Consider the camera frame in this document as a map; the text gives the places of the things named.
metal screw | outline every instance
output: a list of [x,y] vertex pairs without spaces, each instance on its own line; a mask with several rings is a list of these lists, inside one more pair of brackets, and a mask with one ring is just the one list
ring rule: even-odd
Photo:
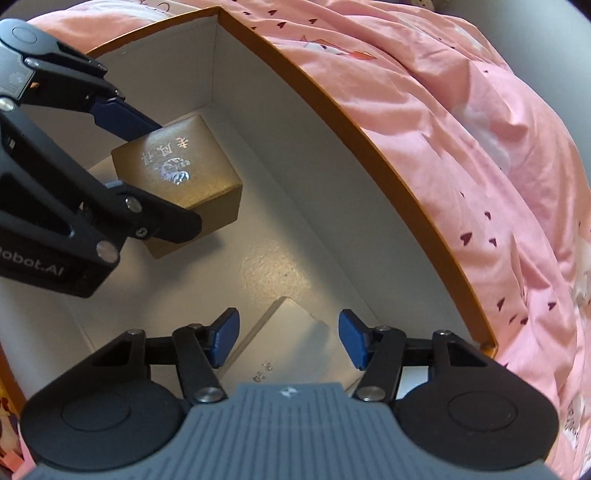
[[386,398],[386,392],[379,387],[361,387],[356,393],[363,401],[381,401]]
[[4,112],[12,112],[16,105],[14,102],[10,100],[10,98],[2,97],[0,98],[0,110]]
[[135,231],[135,236],[136,236],[137,238],[143,238],[143,237],[145,237],[146,235],[148,235],[148,229],[147,229],[146,227],[144,227],[144,226],[143,226],[142,228],[138,228],[138,229]]
[[127,208],[134,213],[142,212],[142,204],[135,197],[127,197],[125,199],[125,204],[127,205]]
[[216,387],[205,387],[194,395],[195,401],[199,403],[215,403],[224,397],[223,391]]
[[119,252],[107,240],[101,240],[96,244],[96,253],[101,260],[107,263],[116,263],[119,260]]
[[25,63],[34,69],[39,66],[39,62],[35,59],[26,59]]

pink bedsheet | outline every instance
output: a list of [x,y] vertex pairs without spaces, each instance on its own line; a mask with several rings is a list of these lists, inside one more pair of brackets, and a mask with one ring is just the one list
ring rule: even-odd
[[[88,50],[157,20],[120,3],[32,22]],[[547,463],[578,478],[591,459],[591,194],[560,118],[457,18],[367,0],[184,3],[222,5],[256,28],[381,149],[460,262],[499,340],[497,360],[558,410]]]

heart pattern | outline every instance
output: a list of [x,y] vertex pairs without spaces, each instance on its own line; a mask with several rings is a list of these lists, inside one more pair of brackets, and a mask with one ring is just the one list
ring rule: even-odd
[[464,247],[470,243],[470,240],[472,240],[472,232],[468,232],[468,233],[464,233],[462,236],[460,236],[460,240],[462,242],[464,242]]

gold gift box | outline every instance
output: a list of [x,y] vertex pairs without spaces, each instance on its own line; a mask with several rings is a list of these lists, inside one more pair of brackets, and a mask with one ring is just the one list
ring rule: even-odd
[[[112,157],[120,180],[197,212],[203,230],[196,239],[238,218],[242,182],[201,116],[122,145]],[[154,258],[189,243],[145,242]]]

pink blanket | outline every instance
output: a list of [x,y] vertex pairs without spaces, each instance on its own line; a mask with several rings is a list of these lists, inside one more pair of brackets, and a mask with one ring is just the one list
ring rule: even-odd
[[[109,1],[32,22],[88,50],[157,20]],[[591,195],[560,118],[457,18],[368,0],[184,3],[222,5],[255,28],[381,149],[460,262],[497,360],[559,412],[548,464],[578,478],[591,464]]]

